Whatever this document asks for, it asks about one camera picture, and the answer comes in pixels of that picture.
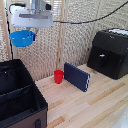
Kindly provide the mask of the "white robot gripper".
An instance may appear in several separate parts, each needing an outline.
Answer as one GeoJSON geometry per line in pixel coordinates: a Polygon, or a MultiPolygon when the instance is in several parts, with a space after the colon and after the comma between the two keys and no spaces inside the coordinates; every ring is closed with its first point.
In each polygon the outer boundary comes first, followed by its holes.
{"type": "Polygon", "coordinates": [[[11,11],[11,24],[14,27],[35,28],[33,35],[35,41],[38,28],[50,28],[53,25],[53,15],[50,11],[34,14],[25,7],[14,7],[11,11]]]}

